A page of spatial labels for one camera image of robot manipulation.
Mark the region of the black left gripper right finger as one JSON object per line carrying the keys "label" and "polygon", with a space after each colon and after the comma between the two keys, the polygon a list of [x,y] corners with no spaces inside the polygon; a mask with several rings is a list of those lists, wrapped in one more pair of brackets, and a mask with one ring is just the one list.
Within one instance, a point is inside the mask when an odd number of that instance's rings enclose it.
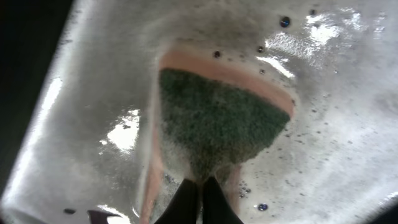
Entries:
{"label": "black left gripper right finger", "polygon": [[214,177],[203,184],[203,224],[243,224],[229,206]]}

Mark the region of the pink green sponge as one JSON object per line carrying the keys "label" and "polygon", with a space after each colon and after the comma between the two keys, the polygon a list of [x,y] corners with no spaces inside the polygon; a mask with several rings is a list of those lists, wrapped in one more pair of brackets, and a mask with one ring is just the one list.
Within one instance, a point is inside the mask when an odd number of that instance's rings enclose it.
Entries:
{"label": "pink green sponge", "polygon": [[141,223],[152,222],[168,171],[197,184],[197,220],[202,220],[203,184],[209,177],[218,181],[238,216],[233,191],[241,164],[272,146],[294,115],[295,103],[286,91],[220,57],[219,52],[205,58],[171,49],[159,59]]}

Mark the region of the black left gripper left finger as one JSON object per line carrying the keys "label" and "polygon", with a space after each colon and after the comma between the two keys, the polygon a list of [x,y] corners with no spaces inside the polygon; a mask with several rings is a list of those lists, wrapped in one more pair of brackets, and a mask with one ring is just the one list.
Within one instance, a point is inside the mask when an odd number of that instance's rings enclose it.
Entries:
{"label": "black left gripper left finger", "polygon": [[184,179],[164,213],[155,224],[195,224],[198,211],[198,187]]}

